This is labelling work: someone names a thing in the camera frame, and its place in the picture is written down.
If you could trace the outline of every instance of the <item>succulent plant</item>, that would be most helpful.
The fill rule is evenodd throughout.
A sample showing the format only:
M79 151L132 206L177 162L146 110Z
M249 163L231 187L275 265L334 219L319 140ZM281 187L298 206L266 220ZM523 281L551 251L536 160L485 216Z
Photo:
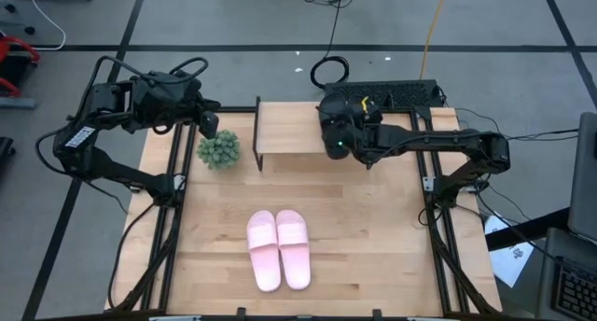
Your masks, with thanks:
M202 138L197 147L197 155L209 169L229 168L241 157L241 143L234 132L220 131L214 139Z

